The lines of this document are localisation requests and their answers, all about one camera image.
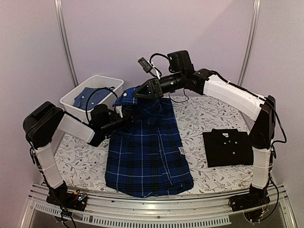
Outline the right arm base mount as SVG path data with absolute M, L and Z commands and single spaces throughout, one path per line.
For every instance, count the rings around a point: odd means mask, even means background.
M 249 188 L 249 193 L 232 196 L 228 201 L 233 212 L 249 209 L 244 216 L 251 223 L 262 220 L 269 211 L 269 203 L 270 198 L 266 188 L 257 189 L 252 186 Z

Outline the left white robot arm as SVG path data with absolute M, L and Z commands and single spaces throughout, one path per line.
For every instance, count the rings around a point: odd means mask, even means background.
M 124 114 L 118 108 L 127 102 L 134 104 L 137 90 L 137 87 L 126 89 L 115 101 L 112 114 L 105 104 L 95 106 L 87 123 L 50 101 L 41 104 L 24 119 L 23 130 L 30 144 L 32 160 L 52 192 L 53 200 L 60 206 L 67 206 L 71 201 L 55 160 L 63 136 L 68 134 L 98 147 L 116 130 L 132 122 L 133 114 Z

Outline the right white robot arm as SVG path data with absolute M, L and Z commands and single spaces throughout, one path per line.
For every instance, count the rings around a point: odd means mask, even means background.
M 192 193 L 224 192 L 253 189 L 246 195 L 249 207 L 256 207 L 264 199 L 263 191 L 269 183 L 272 158 L 275 156 L 274 130 L 279 123 L 276 101 L 250 92 L 226 79 L 218 72 L 195 70 L 186 50 L 166 55 L 168 76 L 163 76 L 151 60 L 139 59 L 139 64 L 152 79 L 136 92 L 137 97 L 159 98 L 178 89 L 197 94 L 185 101 L 175 101 L 173 110 L 181 139 L 186 147 L 186 158 L 194 177 Z M 245 118 L 253 121 L 249 140 L 253 160 L 249 164 L 233 163 L 232 159 L 245 157 L 240 140 L 210 140 L 212 132 L 220 130 L 239 133 L 245 128 Z

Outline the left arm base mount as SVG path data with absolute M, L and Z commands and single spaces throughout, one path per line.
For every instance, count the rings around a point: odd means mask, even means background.
M 79 190 L 68 192 L 64 188 L 49 189 L 46 202 L 67 209 L 85 211 L 87 194 Z

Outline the blue plaid long sleeve shirt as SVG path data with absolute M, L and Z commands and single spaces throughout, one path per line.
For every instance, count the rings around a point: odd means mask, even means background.
M 110 137 L 105 170 L 106 186 L 146 198 L 176 195 L 193 188 L 173 105 L 168 98 L 140 99 L 126 89 L 114 103 L 136 115 Z

